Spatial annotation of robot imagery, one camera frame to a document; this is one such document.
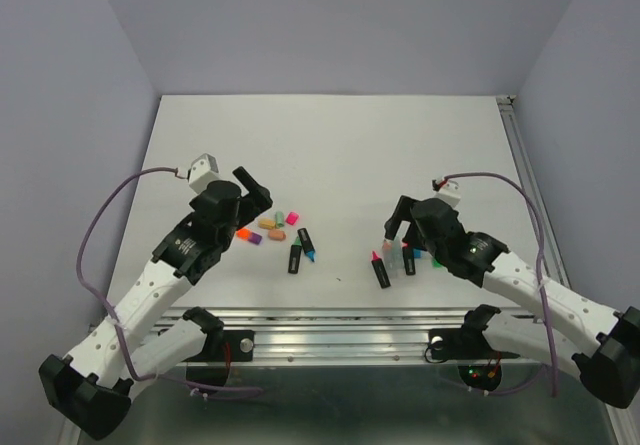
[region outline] gray floor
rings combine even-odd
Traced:
[[[534,368],[505,367],[503,387]],[[267,393],[245,403],[203,402],[158,383],[102,445],[379,445],[616,443],[604,406],[562,377],[548,397],[545,378],[509,397],[482,397],[451,385],[450,365],[385,368],[236,369],[235,384]],[[83,445],[94,442],[86,437]]]

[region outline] gray wall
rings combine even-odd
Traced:
[[[157,98],[107,0],[0,0],[0,441],[54,443],[40,362],[97,308],[74,258],[105,195],[139,169]],[[96,230],[104,286],[127,200]]]
[[[573,0],[516,102],[572,285],[622,310],[640,306],[639,11]]]
[[[162,93],[513,93],[570,0],[109,0]]]

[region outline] bolt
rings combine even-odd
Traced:
[[[240,350],[242,350],[244,353],[249,353],[251,350],[253,350],[253,341],[251,341],[250,338],[243,338],[242,340],[240,340]]]

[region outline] black marker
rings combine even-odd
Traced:
[[[378,279],[380,288],[389,288],[391,286],[391,282],[389,281],[387,270],[384,268],[384,262],[376,252],[372,252],[372,256],[371,265],[373,266],[373,271],[376,272],[376,278]]]
[[[406,243],[402,247],[402,260],[404,261],[404,273],[407,275],[415,275],[416,261],[413,257],[413,248]]]
[[[300,268],[300,257],[302,256],[302,246],[300,246],[300,239],[296,238],[296,241],[291,245],[291,251],[289,252],[289,273],[298,273]]]
[[[300,237],[300,243],[302,244],[302,249],[304,250],[304,254],[309,257],[312,262],[316,261],[316,249],[313,248],[313,243],[311,242],[311,238],[309,238],[309,232],[307,232],[306,228],[298,229],[298,237]]]

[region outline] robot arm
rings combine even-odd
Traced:
[[[222,322],[204,310],[190,310],[166,336],[138,348],[162,314],[220,261],[236,230],[272,206],[269,190],[244,168],[233,174],[246,195],[235,183],[219,178],[213,157],[196,159],[188,176],[198,193],[189,204],[193,211],[156,247],[140,278],[116,305],[117,323],[115,317],[106,318],[63,357],[50,355],[40,366],[49,403],[94,439],[111,433],[132,399],[148,386],[147,380],[134,385],[124,367],[118,333],[136,373],[151,377],[221,338]]]
[[[455,204],[457,201],[438,195],[423,201],[402,196],[385,224],[385,238],[394,239],[400,223],[407,221],[409,228],[403,241],[410,247],[430,252],[456,277],[541,316],[541,299],[531,267],[490,235],[467,232],[458,221],[458,212],[452,207]],[[622,314],[549,278],[543,285],[553,325],[559,332],[556,344],[560,344],[560,368],[578,376],[600,400],[628,407],[640,389],[640,311],[630,307]],[[523,325],[525,322],[505,319],[499,309],[483,305],[468,314],[459,330],[432,331],[441,339],[434,348],[434,358],[485,358],[495,350],[549,363],[544,328],[531,322]]]

